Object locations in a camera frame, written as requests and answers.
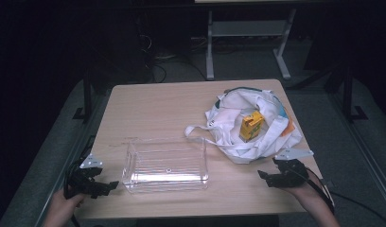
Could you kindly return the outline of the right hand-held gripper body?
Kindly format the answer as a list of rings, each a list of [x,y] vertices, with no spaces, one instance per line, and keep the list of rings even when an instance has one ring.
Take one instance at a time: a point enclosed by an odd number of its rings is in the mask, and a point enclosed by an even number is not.
[[[310,149],[285,148],[272,158],[280,171],[279,178],[286,181],[285,187],[299,186],[308,179],[307,169],[299,159],[312,155]]]

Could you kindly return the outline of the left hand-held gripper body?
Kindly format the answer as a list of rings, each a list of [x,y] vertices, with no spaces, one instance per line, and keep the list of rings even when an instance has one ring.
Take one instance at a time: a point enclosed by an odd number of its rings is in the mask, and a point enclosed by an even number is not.
[[[100,190],[102,196],[102,190],[98,187],[99,182],[95,180],[95,176],[102,172],[101,166],[102,162],[92,153],[76,161],[65,177],[65,197],[70,199],[79,193],[91,196],[93,190]]]

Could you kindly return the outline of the yellow juice carton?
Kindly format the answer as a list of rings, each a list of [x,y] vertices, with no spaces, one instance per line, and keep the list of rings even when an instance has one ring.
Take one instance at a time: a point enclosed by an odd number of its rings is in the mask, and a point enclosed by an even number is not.
[[[264,123],[264,116],[260,111],[254,111],[251,114],[244,116],[241,122],[239,137],[243,142],[249,142],[256,138]]]

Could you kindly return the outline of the clear plastic container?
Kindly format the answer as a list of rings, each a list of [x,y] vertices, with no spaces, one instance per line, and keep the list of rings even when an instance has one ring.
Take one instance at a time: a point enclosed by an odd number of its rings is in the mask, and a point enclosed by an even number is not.
[[[122,183],[130,193],[201,190],[209,179],[201,137],[135,139],[128,144]]]

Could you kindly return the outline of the white tote bag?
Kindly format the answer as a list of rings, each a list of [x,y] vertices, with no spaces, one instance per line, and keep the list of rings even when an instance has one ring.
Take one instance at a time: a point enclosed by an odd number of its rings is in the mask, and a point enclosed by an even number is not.
[[[269,90],[237,87],[221,96],[205,113],[205,126],[190,125],[188,136],[196,128],[209,131],[216,145],[233,163],[249,164],[251,161],[275,155],[280,149],[292,148],[303,138],[280,99]],[[254,111],[265,118],[259,135],[245,142],[239,137],[242,120]]]

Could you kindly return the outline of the person's left hand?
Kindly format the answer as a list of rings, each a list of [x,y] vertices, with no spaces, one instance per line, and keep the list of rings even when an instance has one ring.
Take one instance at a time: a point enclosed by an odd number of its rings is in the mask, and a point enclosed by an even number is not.
[[[84,199],[84,194],[77,194],[67,199],[60,189],[52,195],[46,217],[67,218],[69,221],[75,210],[83,204]]]

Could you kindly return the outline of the black metal stand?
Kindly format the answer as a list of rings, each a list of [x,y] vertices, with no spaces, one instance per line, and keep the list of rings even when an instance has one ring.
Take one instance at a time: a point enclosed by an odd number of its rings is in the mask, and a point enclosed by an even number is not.
[[[91,73],[87,70],[83,75],[83,106],[76,109],[73,118],[87,123],[92,114],[92,86]]]
[[[345,118],[353,123],[355,120],[367,120],[368,117],[361,106],[352,103],[353,75],[350,67],[346,68],[343,78],[342,112]]]

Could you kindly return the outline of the grey metal table frame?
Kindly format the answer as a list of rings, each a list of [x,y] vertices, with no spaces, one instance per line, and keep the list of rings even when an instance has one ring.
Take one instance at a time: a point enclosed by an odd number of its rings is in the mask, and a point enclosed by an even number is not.
[[[289,11],[286,20],[267,21],[214,21],[213,12],[208,12],[207,47],[206,47],[206,79],[214,80],[213,39],[218,37],[269,37],[281,38],[280,45],[273,50],[273,55],[283,79],[290,79],[290,71],[286,66],[283,53],[293,25],[296,9]]]

